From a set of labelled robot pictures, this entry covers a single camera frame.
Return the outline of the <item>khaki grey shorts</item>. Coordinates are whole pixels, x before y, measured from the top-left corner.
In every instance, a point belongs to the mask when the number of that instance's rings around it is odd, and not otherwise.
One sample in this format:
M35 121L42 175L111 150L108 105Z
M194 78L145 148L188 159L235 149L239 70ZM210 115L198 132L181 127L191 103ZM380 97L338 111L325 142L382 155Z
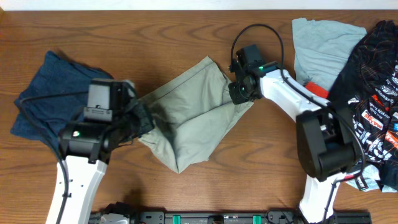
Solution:
M139 141L170 170L210 158L252 102L236 105L229 95L230 80L210 57L177 78L146 94L155 128Z

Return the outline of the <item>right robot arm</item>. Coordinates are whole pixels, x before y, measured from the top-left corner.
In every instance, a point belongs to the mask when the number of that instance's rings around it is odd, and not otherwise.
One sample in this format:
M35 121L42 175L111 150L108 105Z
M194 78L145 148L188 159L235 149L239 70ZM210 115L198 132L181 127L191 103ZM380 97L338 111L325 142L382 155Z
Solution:
M329 222L340 183L349 180L348 171L364 158L348 109L332 108L328 100L306 90L277 62L233 60L229 70L236 75L229 85L234 104L265 98L295 122L297 154L307 175L298 206L302 220Z

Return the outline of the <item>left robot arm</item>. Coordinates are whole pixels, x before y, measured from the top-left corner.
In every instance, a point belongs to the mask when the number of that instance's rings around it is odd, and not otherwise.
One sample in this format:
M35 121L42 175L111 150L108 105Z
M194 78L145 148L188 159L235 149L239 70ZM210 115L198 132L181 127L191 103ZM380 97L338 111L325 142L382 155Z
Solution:
M70 121L59 135L62 154L47 223L88 223L111 153L152 131L147 106L131 98L116 104L89 102L83 121Z

